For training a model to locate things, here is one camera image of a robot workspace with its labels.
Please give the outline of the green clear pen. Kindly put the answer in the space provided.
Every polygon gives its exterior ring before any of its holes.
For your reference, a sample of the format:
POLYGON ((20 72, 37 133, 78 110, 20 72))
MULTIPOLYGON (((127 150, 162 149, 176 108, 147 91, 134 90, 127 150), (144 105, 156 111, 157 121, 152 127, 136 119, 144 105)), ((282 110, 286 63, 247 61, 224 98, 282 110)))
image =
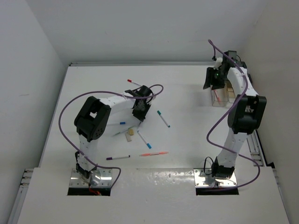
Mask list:
POLYGON ((124 130, 119 131, 118 133, 113 134, 112 136, 116 136, 116 135, 119 135, 119 134, 121 134, 121 133, 125 133, 125 132, 127 132, 129 129, 132 129, 132 128, 134 128, 134 127, 135 127, 135 126, 128 127, 128 128, 126 128, 126 129, 124 129, 124 130))

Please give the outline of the orange highlighter pen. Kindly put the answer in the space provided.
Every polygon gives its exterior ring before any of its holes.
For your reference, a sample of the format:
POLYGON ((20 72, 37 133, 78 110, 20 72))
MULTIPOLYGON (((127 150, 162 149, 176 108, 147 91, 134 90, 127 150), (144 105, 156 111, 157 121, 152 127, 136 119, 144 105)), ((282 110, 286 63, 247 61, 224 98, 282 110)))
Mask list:
POLYGON ((139 155, 140 157, 146 157, 146 156, 154 156, 154 155, 164 155, 164 154, 168 154, 169 152, 167 151, 163 151, 163 152, 156 152, 156 153, 145 153, 145 154, 141 154, 139 155))

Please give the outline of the pink highlighter pen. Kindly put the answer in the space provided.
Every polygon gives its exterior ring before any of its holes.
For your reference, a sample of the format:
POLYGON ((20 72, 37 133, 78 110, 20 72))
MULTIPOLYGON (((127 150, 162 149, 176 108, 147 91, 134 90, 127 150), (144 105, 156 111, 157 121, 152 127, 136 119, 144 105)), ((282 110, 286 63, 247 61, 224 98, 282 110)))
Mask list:
POLYGON ((217 90, 214 90, 214 94, 215 94, 215 96, 216 96, 216 98, 217 98, 217 102, 218 102, 218 104, 221 104, 221 98, 220 98, 220 96, 219 96, 217 90))

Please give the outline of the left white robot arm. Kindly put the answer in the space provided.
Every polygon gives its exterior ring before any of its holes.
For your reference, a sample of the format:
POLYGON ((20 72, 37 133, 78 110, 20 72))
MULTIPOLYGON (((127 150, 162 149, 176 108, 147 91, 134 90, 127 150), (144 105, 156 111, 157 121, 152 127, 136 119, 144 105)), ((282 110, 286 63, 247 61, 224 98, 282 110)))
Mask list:
POLYGON ((105 132, 109 117, 126 109, 143 122, 154 98, 153 91, 143 85, 139 89, 127 90, 122 94, 112 94, 108 98, 90 96, 77 114, 74 125, 79 136, 79 150, 76 153, 76 170, 87 180, 97 166, 92 164, 91 157, 96 154, 98 139, 105 132))

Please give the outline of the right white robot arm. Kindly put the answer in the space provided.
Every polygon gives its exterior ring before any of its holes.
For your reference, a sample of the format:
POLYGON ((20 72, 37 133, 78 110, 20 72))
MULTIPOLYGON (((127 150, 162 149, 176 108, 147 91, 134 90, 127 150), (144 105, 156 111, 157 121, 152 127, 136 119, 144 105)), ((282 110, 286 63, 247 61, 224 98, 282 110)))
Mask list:
POLYGON ((261 124, 267 99, 253 88, 246 63, 238 59, 236 51, 226 51, 222 57, 214 57, 213 60, 214 66, 206 70, 203 89, 216 91, 230 82, 235 94, 234 104, 226 115, 228 136, 211 170, 212 177, 228 179, 235 170, 236 158, 244 141, 261 124))

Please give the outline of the clear acrylic organizer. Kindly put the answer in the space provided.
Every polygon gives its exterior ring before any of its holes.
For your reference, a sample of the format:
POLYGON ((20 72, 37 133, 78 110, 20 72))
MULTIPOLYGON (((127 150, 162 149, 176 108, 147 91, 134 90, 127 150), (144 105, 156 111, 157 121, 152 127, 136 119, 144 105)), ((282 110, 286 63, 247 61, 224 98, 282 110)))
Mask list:
POLYGON ((231 83, 225 83, 225 87, 223 89, 217 89, 217 92, 221 98, 221 104, 218 104, 217 98, 214 94, 214 90, 211 90, 211 101, 212 106, 214 107, 227 107, 231 106, 235 101, 235 93, 232 88, 231 83))

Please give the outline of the blue capped marker horizontal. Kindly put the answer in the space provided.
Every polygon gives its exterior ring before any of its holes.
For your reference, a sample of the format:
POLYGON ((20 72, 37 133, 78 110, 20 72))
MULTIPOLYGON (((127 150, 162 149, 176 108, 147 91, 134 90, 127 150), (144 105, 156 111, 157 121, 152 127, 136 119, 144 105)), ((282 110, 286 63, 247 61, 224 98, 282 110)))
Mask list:
POLYGON ((118 126, 118 125, 125 125, 126 122, 114 122, 114 123, 108 123, 107 126, 118 126))

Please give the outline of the yellow eraser block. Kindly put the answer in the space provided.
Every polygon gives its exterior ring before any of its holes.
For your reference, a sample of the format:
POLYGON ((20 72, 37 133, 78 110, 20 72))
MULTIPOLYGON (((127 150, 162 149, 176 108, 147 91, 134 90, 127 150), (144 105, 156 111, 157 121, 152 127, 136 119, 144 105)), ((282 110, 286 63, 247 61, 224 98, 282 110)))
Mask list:
POLYGON ((128 134, 130 136, 133 136, 134 135, 134 130, 132 128, 128 129, 128 134))

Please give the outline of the beige eraser stick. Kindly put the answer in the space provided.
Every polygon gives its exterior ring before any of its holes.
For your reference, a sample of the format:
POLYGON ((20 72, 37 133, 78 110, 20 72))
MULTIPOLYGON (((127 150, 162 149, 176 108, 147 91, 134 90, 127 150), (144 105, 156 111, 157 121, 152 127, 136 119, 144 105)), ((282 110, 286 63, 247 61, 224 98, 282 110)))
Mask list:
POLYGON ((126 136, 127 142, 132 141, 131 136, 128 133, 125 133, 125 136, 126 136))

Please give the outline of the red capped white marker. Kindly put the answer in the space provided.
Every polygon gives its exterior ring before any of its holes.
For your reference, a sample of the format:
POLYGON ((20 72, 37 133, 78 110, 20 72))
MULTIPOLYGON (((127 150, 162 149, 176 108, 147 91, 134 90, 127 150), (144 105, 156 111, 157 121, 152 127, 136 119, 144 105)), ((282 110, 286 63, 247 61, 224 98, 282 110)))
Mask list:
POLYGON ((131 79, 127 79, 127 81, 128 81, 129 83, 132 83, 132 84, 138 86, 138 87, 141 87, 141 86, 142 86, 142 85, 140 85, 140 84, 138 84, 138 83, 132 81, 131 79))

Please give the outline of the blue capped marker diagonal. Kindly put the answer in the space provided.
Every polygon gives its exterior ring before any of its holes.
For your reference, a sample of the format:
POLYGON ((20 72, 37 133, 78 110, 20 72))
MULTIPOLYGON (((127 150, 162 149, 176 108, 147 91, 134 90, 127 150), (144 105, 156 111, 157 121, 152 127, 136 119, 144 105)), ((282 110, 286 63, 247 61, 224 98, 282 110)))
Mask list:
POLYGON ((141 134, 141 132, 138 130, 137 131, 137 134, 140 136, 140 138, 143 140, 143 142, 145 143, 145 145, 149 148, 149 149, 151 149, 152 147, 151 147, 151 145, 150 145, 150 143, 148 143, 148 141, 145 139, 145 137, 141 134))

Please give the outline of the purple capped marker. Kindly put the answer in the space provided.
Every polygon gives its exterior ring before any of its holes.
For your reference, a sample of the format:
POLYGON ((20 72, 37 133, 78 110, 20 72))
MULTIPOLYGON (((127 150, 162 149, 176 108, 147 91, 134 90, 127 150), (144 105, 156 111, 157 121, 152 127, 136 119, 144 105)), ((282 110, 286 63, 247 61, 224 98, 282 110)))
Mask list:
POLYGON ((131 157, 130 155, 114 156, 114 157, 107 157, 106 160, 111 161, 111 160, 127 159, 127 158, 130 158, 130 157, 131 157))

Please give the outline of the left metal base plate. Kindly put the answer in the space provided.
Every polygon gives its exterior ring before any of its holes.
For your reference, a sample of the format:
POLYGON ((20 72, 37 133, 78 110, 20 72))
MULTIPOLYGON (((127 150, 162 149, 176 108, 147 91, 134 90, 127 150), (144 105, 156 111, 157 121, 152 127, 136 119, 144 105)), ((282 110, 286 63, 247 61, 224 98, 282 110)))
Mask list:
POLYGON ((112 186, 112 170, 97 169, 92 171, 89 178, 83 177, 76 169, 73 169, 70 176, 70 188, 110 188, 112 186))

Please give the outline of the metal base plate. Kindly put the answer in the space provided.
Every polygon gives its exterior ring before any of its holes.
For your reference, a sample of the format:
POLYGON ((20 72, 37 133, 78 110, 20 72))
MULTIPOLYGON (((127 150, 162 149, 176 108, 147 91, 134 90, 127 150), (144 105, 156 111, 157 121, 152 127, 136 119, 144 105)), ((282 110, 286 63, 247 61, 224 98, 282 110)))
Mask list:
POLYGON ((110 188, 112 186, 112 170, 97 169, 92 171, 89 178, 83 177, 76 169, 73 169, 70 176, 70 188, 110 188))
POLYGON ((215 178, 205 174, 203 168, 194 168, 194 182, 197 189, 229 188, 237 186, 235 172, 230 178, 215 178))

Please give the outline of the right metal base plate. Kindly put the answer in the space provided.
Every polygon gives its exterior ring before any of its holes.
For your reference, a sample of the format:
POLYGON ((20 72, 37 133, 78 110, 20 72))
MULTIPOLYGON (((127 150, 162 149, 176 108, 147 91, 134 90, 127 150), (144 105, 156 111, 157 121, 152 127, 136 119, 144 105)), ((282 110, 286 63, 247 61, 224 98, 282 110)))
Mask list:
POLYGON ((203 168, 194 168, 194 182, 197 189, 229 188, 237 186, 235 172, 230 178, 215 178, 205 174, 203 168))

